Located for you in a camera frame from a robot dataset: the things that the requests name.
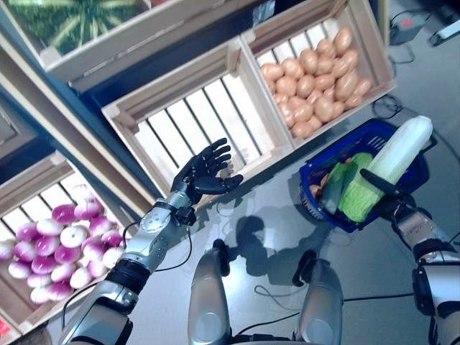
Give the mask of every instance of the blue plastic basket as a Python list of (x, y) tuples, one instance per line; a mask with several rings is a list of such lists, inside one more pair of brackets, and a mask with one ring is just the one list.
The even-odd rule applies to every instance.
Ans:
[[(378, 218), (374, 211), (362, 223), (349, 220), (342, 212), (334, 215), (324, 210), (313, 197), (309, 185), (320, 185), (321, 178), (329, 173), (337, 162), (344, 162), (359, 152), (368, 152), (375, 156), (385, 145), (387, 140), (395, 133), (396, 127), (382, 120), (371, 119), (342, 138), (329, 145), (315, 157), (306, 162), (300, 169), (300, 188), (305, 198), (309, 211), (316, 217), (329, 221), (346, 232), (363, 229), (367, 224)], [(397, 182), (408, 193), (412, 193), (429, 179), (428, 167), (423, 153), (432, 148), (432, 144), (420, 151), (404, 175)]]

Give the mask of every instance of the wooden crate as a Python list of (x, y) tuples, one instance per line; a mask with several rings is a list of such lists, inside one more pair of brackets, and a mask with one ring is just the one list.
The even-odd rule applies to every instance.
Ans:
[[(71, 190), (81, 183), (91, 187), (75, 167), (56, 152), (0, 185), (0, 241), (14, 238), (22, 224), (51, 217), (51, 209), (57, 205), (75, 203)], [(106, 215), (116, 221), (120, 229), (132, 222), (121, 207), (101, 198), (94, 188), (93, 193), (106, 209)], [(25, 334), (58, 314), (65, 301), (35, 305), (29, 299), (32, 289), (25, 280), (9, 275), (8, 264), (9, 261), (0, 262), (0, 315)], [(89, 292), (79, 295), (73, 303)]]
[[(358, 74), (372, 79), (372, 89), (360, 107), (345, 112), (307, 140), (293, 139), (259, 66), (298, 56), (343, 26), (351, 27), (352, 47), (361, 54)], [(102, 111), (158, 189), (167, 195), (179, 167), (218, 137), (229, 138), (234, 172), (247, 180), (394, 87), (382, 38), (367, 2), (310, 0)]]
[[(307, 139), (292, 139), (298, 148), (328, 131), (366, 105), (390, 92), (395, 86), (392, 68), (382, 42), (378, 26), (367, 0), (310, 0), (294, 6), (280, 16), (243, 34), (258, 66), (277, 63), (285, 58), (298, 58), (305, 48), (316, 49), (323, 38), (333, 39), (341, 27), (349, 27), (353, 33), (351, 48), (358, 50), (360, 60), (356, 71), (360, 77), (369, 77), (372, 87), (362, 104), (344, 112), (339, 118), (325, 124)], [(262, 74), (258, 76), (270, 94)]]
[(7, 333), (3, 335), (0, 334), (0, 345), (10, 344), (21, 336), (20, 332), (12, 325), (8, 316), (4, 316), (0, 313), (0, 323), (9, 328)]
[(248, 179), (293, 150), (257, 74), (237, 37), (102, 111), (165, 196), (188, 159), (221, 137)]
[(86, 91), (191, 33), (258, 1), (261, 0), (169, 0), (148, 9), (150, 1), (139, 0), (144, 4), (144, 12), (64, 56), (42, 44), (40, 48), (40, 41), (33, 43), (8, 10), (8, 0), (0, 0), (0, 7), (47, 72), (79, 91)]

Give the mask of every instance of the leek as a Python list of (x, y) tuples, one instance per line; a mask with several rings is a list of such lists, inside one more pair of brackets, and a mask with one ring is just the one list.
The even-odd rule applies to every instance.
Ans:
[[(429, 140), (431, 120), (417, 116), (406, 121), (388, 140), (367, 168), (386, 181), (396, 184), (410, 163)], [(363, 222), (383, 192), (356, 174), (341, 200), (341, 210), (355, 222)]]
[(336, 163), (329, 173), (326, 188), (324, 188), (321, 205), (330, 213), (334, 214), (340, 201), (340, 195), (344, 186), (344, 178), (348, 169), (347, 164)]

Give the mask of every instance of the robotic hand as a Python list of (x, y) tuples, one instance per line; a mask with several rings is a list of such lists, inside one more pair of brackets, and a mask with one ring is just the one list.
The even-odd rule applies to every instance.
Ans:
[(199, 155), (193, 156), (172, 182), (171, 193), (182, 191), (187, 194), (193, 204), (200, 201), (203, 194), (225, 194), (235, 189), (243, 181), (243, 176), (218, 178), (218, 171), (225, 169), (230, 159), (230, 146), (226, 138), (209, 145)]
[(459, 253), (430, 214), (416, 206), (412, 196), (368, 170), (363, 169), (361, 174), (385, 192), (377, 211), (391, 221), (393, 230), (414, 255), (415, 304), (422, 314), (431, 317), (429, 344), (460, 344)]
[(231, 158), (227, 140), (220, 139), (192, 157), (175, 177), (171, 194), (155, 203), (142, 217), (139, 231), (126, 252), (104, 281), (95, 286), (71, 318), (59, 344), (123, 345), (132, 331), (128, 315), (149, 276), (165, 258), (170, 243), (178, 237), (182, 225), (193, 225), (195, 210), (203, 194), (225, 194), (242, 181), (241, 175), (218, 178), (219, 170)]

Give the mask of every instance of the cable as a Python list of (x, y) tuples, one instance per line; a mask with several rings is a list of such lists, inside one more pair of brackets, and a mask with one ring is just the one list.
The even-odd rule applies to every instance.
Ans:
[(391, 63), (394, 63), (395, 65), (404, 65), (404, 64), (408, 64), (408, 63), (413, 63), (415, 61), (415, 53), (414, 53), (412, 47), (410, 46), (410, 44), (409, 43), (404, 43), (404, 47), (409, 53), (409, 59), (408, 60), (398, 60), (398, 61), (396, 61), (394, 59), (394, 57), (390, 55), (388, 58), (390, 59)]
[[(383, 295), (383, 296), (369, 296), (369, 297), (357, 297), (357, 298), (347, 298), (344, 300), (344, 302), (351, 302), (355, 300), (382, 300), (386, 298), (401, 298), (401, 297), (408, 297), (408, 296), (413, 296), (413, 293), (403, 293), (400, 295)], [(265, 326), (265, 325), (271, 325), (272, 323), (277, 323), (283, 320), (286, 320), (288, 318), (292, 318), (296, 315), (299, 315), (300, 312), (285, 316), (284, 318), (278, 318), (277, 320), (273, 321), (268, 321), (268, 322), (261, 322), (261, 323), (255, 323), (254, 325), (251, 325), (249, 327), (243, 328), (240, 332), (237, 333), (237, 336), (243, 334), (245, 331), (248, 331), (251, 328), (258, 327), (258, 326)]]
[(294, 293), (288, 293), (288, 294), (285, 294), (285, 295), (273, 295), (265, 286), (256, 285), (256, 286), (254, 286), (254, 292), (256, 294), (258, 294), (258, 295), (261, 295), (261, 296), (270, 297), (273, 300), (273, 302), (275, 302), (282, 309), (285, 309), (287, 311), (299, 311), (300, 309), (292, 309), (292, 308), (289, 308), (289, 307), (285, 307), (283, 304), (280, 303), (280, 301), (278, 301), (276, 299), (276, 297), (288, 297), (288, 296), (294, 295), (294, 294), (299, 293), (300, 291), (302, 291), (306, 286), (307, 285), (304, 285), (304, 287), (302, 287), (301, 289), (295, 291)]
[[(401, 112), (405, 112), (406, 115), (410, 117), (415, 117), (419, 115), (419, 113), (414, 109), (404, 106), (402, 101), (398, 97), (390, 94), (387, 94), (372, 103), (372, 113), (378, 119), (392, 119)], [(457, 153), (457, 151), (451, 145), (451, 143), (442, 134), (440, 134), (437, 129), (433, 128), (433, 133), (436, 135), (436, 137), (439, 138), (439, 140), (441, 140), (444, 143), (444, 145), (446, 145), (447, 150), (452, 154), (452, 156), (454, 156), (455, 160), (460, 164), (460, 155), (459, 153)]]
[(68, 300), (67, 302), (65, 302), (64, 306), (63, 306), (63, 312), (60, 316), (60, 321), (61, 321), (61, 326), (63, 327), (63, 329), (65, 328), (65, 312), (67, 310), (67, 307), (69, 305), (70, 302), (72, 302), (75, 297), (77, 297), (78, 295), (80, 295), (81, 293), (84, 293), (85, 291), (87, 291), (87, 289), (89, 288), (92, 288), (93, 286), (96, 286), (98, 284), (98, 282), (94, 282), (93, 284), (90, 284), (88, 285), (87, 287), (81, 289), (80, 291), (77, 291), (76, 293), (74, 293)]
[(136, 225), (136, 224), (137, 222), (133, 221), (132, 223), (130, 223), (130, 225), (128, 225), (126, 228), (123, 229), (123, 234), (121, 235), (121, 239), (123, 240), (123, 247), (125, 249), (127, 248), (127, 231), (131, 226)]
[(251, 328), (259, 327), (259, 326), (265, 326), (265, 325), (271, 325), (272, 323), (277, 323), (277, 322), (286, 320), (286, 319), (288, 319), (288, 318), (293, 318), (294, 316), (299, 315), (299, 314), (300, 314), (300, 312), (297, 312), (297, 313), (294, 313), (294, 314), (285, 316), (284, 318), (278, 318), (277, 320), (268, 321), (268, 322), (256, 323), (256, 324), (251, 325), (251, 326), (249, 326), (249, 327), (243, 328), (240, 332), (237, 333), (237, 336), (243, 334), (245, 331), (248, 331), (248, 330), (251, 329)]
[(420, 13), (420, 12), (428, 13), (428, 16), (425, 18), (425, 22), (426, 22), (427, 20), (429, 20), (430, 17), (431, 17), (431, 15), (432, 15), (432, 13), (431, 13), (430, 11), (428, 11), (427, 9), (407, 9), (407, 10), (405, 10), (405, 11), (402, 11), (402, 12), (400, 12), (400, 13), (395, 14), (395, 15), (393, 16), (393, 18), (391, 18), (391, 20), (390, 20), (390, 26), (392, 26), (392, 24), (393, 24), (393, 22), (395, 21), (395, 19), (396, 19), (397, 17), (399, 17), (401, 14), (406, 14), (406, 13), (416, 14), (416, 13)]
[(185, 263), (190, 259), (190, 256), (192, 255), (192, 237), (190, 236), (190, 229), (189, 227), (187, 226), (187, 235), (188, 235), (188, 243), (190, 245), (190, 250), (188, 251), (188, 255), (187, 255), (187, 258), (185, 258), (184, 261), (182, 261), (180, 264), (177, 264), (175, 266), (172, 266), (172, 267), (168, 267), (168, 268), (161, 268), (159, 270), (155, 270), (155, 272), (164, 272), (164, 271), (169, 271), (169, 270), (173, 270), (175, 268), (178, 268), (182, 265), (185, 265)]
[(452, 237), (451, 239), (449, 239), (449, 241), (448, 241), (447, 243), (449, 243), (449, 244), (452, 243), (452, 242), (454, 241), (454, 239), (455, 239), (458, 235), (460, 235), (460, 231), (457, 232), (457, 233), (454, 235), (454, 237)]
[(344, 302), (353, 302), (355, 300), (385, 300), (388, 298), (401, 298), (401, 297), (408, 297), (408, 296), (414, 296), (414, 293), (401, 293), (399, 295), (383, 295), (383, 296), (347, 298), (344, 300)]

